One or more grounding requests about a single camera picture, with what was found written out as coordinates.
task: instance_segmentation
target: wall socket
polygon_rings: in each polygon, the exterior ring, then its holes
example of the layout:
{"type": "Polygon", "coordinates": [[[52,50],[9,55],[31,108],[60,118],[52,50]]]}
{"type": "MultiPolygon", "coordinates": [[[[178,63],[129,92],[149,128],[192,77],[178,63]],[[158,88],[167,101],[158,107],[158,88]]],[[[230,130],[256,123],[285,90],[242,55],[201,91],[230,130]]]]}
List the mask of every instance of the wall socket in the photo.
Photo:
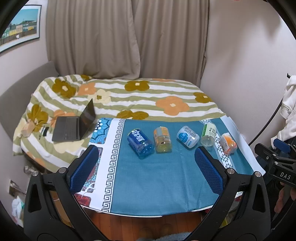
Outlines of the wall socket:
{"type": "Polygon", "coordinates": [[[26,193],[24,193],[19,186],[12,180],[9,180],[9,188],[8,188],[8,193],[9,195],[11,195],[12,197],[16,198],[18,193],[24,194],[26,195],[26,193]]]}

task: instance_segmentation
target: finger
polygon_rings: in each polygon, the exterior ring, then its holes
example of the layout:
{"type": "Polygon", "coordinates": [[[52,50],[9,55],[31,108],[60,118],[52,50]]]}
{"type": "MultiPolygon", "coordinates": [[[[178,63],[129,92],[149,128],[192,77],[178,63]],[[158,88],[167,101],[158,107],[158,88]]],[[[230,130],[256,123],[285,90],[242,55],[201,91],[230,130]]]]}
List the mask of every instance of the finger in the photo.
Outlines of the finger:
{"type": "Polygon", "coordinates": [[[291,188],[290,194],[291,194],[292,200],[295,201],[295,199],[296,199],[296,188],[291,188]]]}
{"type": "Polygon", "coordinates": [[[276,205],[274,207],[274,212],[275,213],[280,213],[281,210],[283,209],[283,206],[284,206],[283,197],[284,197],[284,189],[279,191],[279,198],[278,198],[278,200],[276,202],[276,205]]]}

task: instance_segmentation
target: bedspread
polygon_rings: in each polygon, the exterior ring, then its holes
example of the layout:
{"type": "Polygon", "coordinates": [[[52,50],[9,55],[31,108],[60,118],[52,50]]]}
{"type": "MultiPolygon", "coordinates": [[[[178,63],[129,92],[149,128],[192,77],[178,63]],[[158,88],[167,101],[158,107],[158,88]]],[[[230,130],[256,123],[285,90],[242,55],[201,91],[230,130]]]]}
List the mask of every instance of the bedspread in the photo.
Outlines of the bedspread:
{"type": "Polygon", "coordinates": [[[13,136],[13,154],[25,152],[46,169],[56,172],[68,167],[88,147],[93,127],[80,141],[52,142],[58,116],[79,116],[93,99],[96,118],[151,121],[198,121],[219,118],[224,113],[198,87],[182,80],[138,79],[97,80],[86,75],[68,75],[43,80],[32,94],[13,136]],[[32,120],[29,137],[21,130],[32,120]],[[41,131],[49,127],[44,137],[41,131]]]}

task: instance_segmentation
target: framed picture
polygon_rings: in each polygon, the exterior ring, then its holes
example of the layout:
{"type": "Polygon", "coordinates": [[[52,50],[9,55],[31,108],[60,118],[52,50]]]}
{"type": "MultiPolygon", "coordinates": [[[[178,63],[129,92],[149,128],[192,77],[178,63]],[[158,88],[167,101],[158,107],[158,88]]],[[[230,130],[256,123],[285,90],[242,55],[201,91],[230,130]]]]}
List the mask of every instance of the framed picture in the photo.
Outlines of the framed picture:
{"type": "Polygon", "coordinates": [[[40,38],[41,5],[25,5],[0,38],[0,53],[20,43],[40,38]]]}

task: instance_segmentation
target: sky in picture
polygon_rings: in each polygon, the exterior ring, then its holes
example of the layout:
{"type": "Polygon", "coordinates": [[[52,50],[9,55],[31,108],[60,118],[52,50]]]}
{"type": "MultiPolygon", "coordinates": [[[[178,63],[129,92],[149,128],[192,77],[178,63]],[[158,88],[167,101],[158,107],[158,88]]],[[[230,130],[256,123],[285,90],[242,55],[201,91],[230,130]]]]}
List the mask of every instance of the sky in picture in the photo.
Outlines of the sky in picture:
{"type": "Polygon", "coordinates": [[[11,24],[20,24],[22,21],[37,21],[38,9],[21,9],[11,21],[11,24]]]}

